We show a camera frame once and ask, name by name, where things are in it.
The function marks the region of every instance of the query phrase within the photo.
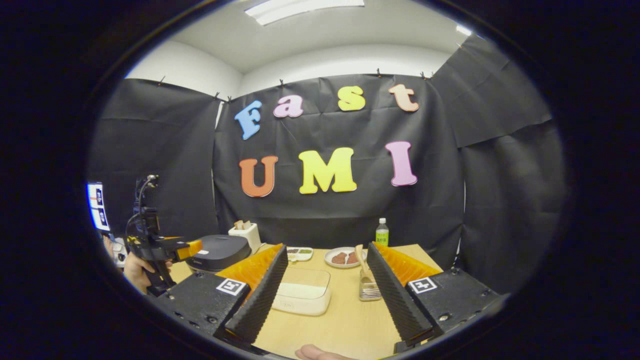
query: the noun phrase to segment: blue letter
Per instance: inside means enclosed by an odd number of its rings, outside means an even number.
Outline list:
[[[251,105],[244,108],[242,111],[236,114],[234,119],[240,122],[240,126],[242,126],[242,139],[246,140],[250,138],[253,134],[257,133],[260,130],[260,126],[254,124],[254,121],[260,121],[260,112],[256,111],[262,106],[262,103],[258,100],[255,100],[251,103]]]

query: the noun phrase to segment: orange soft gripper pad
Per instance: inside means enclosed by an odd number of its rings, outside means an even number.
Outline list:
[[[246,299],[249,299],[253,291],[258,287],[258,284],[262,281],[264,274],[269,269],[269,266],[271,266],[271,263],[282,246],[283,244],[278,244],[265,251],[259,252],[256,255],[231,265],[216,275],[247,283],[251,288],[251,291],[249,291],[249,294],[246,296]]]
[[[441,271],[390,247],[375,242],[373,245],[376,246],[402,286],[406,286],[409,281],[441,273]]]

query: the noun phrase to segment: bottle label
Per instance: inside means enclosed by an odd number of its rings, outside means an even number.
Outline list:
[[[376,243],[389,246],[389,233],[376,233]]]

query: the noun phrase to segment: foam letter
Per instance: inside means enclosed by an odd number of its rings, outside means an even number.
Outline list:
[[[396,96],[398,106],[404,111],[416,111],[420,107],[416,102],[411,102],[411,99],[409,99],[409,95],[413,95],[413,90],[405,88],[403,84],[392,87],[389,92]]]
[[[329,160],[325,164],[317,151],[301,152],[298,158],[302,160],[302,187],[300,193],[316,193],[318,187],[314,185],[314,177],[322,191],[329,190],[331,180],[335,176],[335,182],[331,189],[335,192],[352,192],[357,185],[351,176],[351,155],[353,149],[350,147],[340,147],[335,149]]]
[[[410,147],[411,144],[408,142],[390,142],[385,145],[394,164],[394,178],[391,180],[393,186],[413,185],[418,182],[418,178],[411,172]]]
[[[354,111],[364,108],[364,92],[359,86],[345,86],[338,90],[338,106],[342,111]]]
[[[257,111],[257,109],[259,109],[261,106],[262,103],[256,100],[236,114],[236,117],[234,119],[238,120],[238,122],[240,122],[240,126],[242,126],[243,140],[250,138],[253,134],[257,133],[258,130],[260,130],[260,126],[254,124],[253,122],[260,121],[260,112]]]
[[[242,191],[250,197],[265,197],[273,190],[275,184],[275,163],[278,162],[278,156],[265,156],[261,161],[264,164],[264,185],[256,186],[253,182],[253,170],[258,163],[256,159],[245,159],[240,161],[242,180]]]
[[[278,100],[278,104],[280,105],[273,109],[275,117],[299,117],[302,115],[302,96],[285,96]]]

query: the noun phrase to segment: plastic bottle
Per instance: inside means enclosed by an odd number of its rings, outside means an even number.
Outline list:
[[[376,243],[389,246],[389,228],[385,225],[386,223],[386,218],[380,218],[380,225],[376,229]]]

